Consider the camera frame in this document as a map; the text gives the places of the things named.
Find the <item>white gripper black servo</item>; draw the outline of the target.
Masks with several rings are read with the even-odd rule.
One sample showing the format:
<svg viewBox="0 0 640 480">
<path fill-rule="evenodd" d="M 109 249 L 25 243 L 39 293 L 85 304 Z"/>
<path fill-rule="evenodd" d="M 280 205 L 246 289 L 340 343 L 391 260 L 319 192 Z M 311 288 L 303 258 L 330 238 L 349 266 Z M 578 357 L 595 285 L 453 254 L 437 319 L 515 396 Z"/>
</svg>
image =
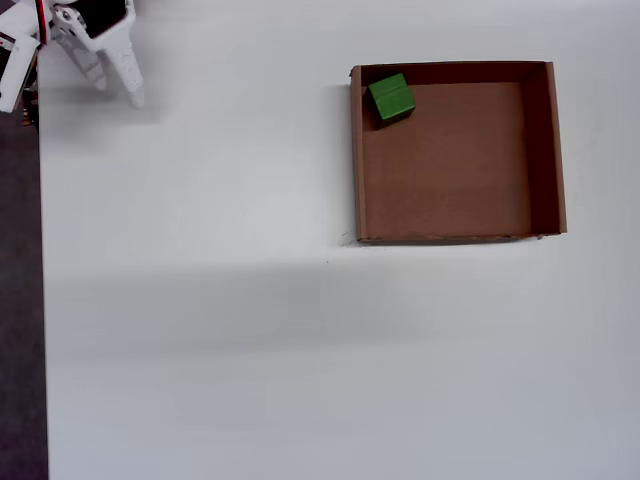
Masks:
<svg viewBox="0 0 640 480">
<path fill-rule="evenodd" d="M 136 20 L 133 1 L 54 1 L 53 21 L 61 32 L 56 42 L 83 77 L 98 91 L 105 91 L 108 80 L 98 55 L 103 50 L 113 72 L 126 91 L 132 107 L 144 106 L 144 80 L 127 37 Z"/>
</svg>

